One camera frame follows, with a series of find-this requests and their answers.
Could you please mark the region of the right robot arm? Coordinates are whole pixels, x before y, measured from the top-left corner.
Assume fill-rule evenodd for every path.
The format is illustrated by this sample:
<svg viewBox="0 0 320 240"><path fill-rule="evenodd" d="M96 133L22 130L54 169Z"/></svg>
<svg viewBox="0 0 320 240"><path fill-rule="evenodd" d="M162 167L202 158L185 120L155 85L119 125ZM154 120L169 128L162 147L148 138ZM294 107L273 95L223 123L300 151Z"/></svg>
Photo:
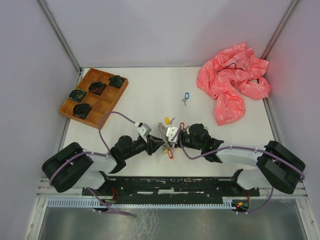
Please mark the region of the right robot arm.
<svg viewBox="0 0 320 240"><path fill-rule="evenodd" d="M236 196L253 188L274 188L292 194L305 179L305 163L275 140L261 146L234 145L211 137L201 123L188 130L173 127L165 135L176 148L198 150L199 157L211 163L249 166L250 169L237 170L229 183Z"/></svg>

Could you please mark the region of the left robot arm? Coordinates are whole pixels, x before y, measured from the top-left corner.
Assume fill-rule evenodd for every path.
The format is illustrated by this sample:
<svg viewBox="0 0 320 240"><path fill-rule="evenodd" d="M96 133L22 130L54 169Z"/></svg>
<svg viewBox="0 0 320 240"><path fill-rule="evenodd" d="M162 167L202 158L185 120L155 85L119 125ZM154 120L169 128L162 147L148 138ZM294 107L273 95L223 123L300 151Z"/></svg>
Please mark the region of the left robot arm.
<svg viewBox="0 0 320 240"><path fill-rule="evenodd" d="M127 165L126 160L142 152L151 156L164 144L161 138L150 134L136 140L123 135L106 154L85 151L79 143L73 142L46 160L41 169L58 193L81 187L106 195L111 189L107 174L120 172Z"/></svg>

